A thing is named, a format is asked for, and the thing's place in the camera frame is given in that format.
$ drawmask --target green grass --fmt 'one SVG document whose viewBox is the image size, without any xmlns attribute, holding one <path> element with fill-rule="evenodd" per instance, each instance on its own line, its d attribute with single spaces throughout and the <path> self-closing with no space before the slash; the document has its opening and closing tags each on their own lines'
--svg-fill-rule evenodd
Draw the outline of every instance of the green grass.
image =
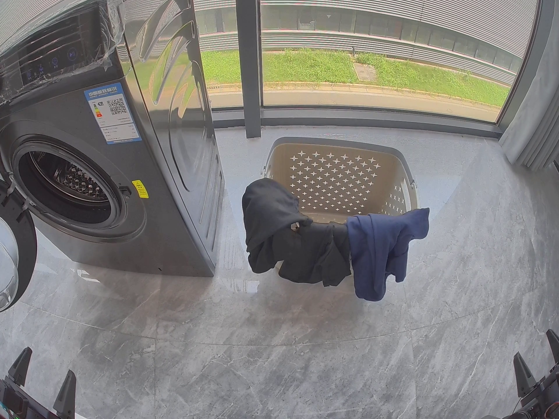
<svg viewBox="0 0 559 419">
<path fill-rule="evenodd" d="M 380 54 L 359 53 L 355 61 L 374 66 L 377 72 L 375 84 L 383 87 L 445 94 L 492 106 L 502 106 L 510 91 L 509 87 L 475 78 L 469 73 L 420 65 L 409 60 L 387 59 Z"/>
<path fill-rule="evenodd" d="M 327 50 L 265 52 L 262 72 L 264 82 L 359 82 L 351 56 Z"/>
<path fill-rule="evenodd" d="M 265 83 L 358 83 L 352 57 L 328 50 L 265 52 L 262 57 Z M 374 53 L 359 53 L 355 61 L 374 66 L 376 86 L 420 90 L 465 100 L 502 106 L 510 88 L 469 73 L 388 59 Z M 203 52 L 202 63 L 208 84 L 240 83 L 239 52 Z"/>
<path fill-rule="evenodd" d="M 208 85 L 240 84 L 241 82 L 239 50 L 202 52 L 202 66 Z"/>
</svg>

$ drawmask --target plastic laundry basket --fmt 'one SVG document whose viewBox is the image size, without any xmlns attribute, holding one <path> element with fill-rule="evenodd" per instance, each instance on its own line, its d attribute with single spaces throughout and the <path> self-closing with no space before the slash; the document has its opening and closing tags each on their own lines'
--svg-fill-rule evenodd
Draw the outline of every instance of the plastic laundry basket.
<svg viewBox="0 0 559 419">
<path fill-rule="evenodd" d="M 384 146 L 283 137 L 273 144 L 263 177 L 296 195 L 299 210 L 315 222 L 344 223 L 356 214 L 400 215 L 419 208 L 404 157 Z"/>
</svg>

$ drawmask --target washing machine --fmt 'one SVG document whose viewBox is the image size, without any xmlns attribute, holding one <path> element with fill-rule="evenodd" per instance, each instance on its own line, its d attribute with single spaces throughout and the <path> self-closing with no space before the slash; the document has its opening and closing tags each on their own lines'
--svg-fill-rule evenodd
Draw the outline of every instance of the washing machine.
<svg viewBox="0 0 559 419">
<path fill-rule="evenodd" d="M 0 158 L 0 310 L 35 228 L 75 262 L 212 276 L 225 182 L 193 1 L 87 0 L 4 52 Z"/>
</svg>

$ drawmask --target control panel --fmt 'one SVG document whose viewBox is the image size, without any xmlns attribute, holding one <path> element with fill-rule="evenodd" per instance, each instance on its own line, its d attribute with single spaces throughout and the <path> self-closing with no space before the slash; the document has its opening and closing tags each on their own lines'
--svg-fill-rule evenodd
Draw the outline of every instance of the control panel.
<svg viewBox="0 0 559 419">
<path fill-rule="evenodd" d="M 23 85 L 54 76 L 85 60 L 79 17 L 62 20 L 29 39 L 19 51 Z"/>
<path fill-rule="evenodd" d="M 64 74 L 100 61 L 107 50 L 105 0 L 71 10 L 0 56 L 0 106 Z"/>
</svg>

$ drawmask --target floor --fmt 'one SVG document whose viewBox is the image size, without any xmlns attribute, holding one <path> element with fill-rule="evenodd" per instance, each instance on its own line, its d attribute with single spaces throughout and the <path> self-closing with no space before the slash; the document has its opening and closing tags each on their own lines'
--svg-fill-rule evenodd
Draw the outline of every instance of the floor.
<svg viewBox="0 0 559 419">
<path fill-rule="evenodd" d="M 492 140 L 396 129 L 216 134 L 227 179 L 214 278 L 91 268 L 40 238 L 22 302 L 0 315 L 0 368 L 25 346 L 51 406 L 68 369 L 88 418 L 437 418 L 510 414 L 512 358 L 536 378 L 559 332 L 559 174 L 512 168 Z M 282 136 L 399 149 L 431 208 L 404 283 L 378 303 L 251 273 L 240 198 Z"/>
</svg>

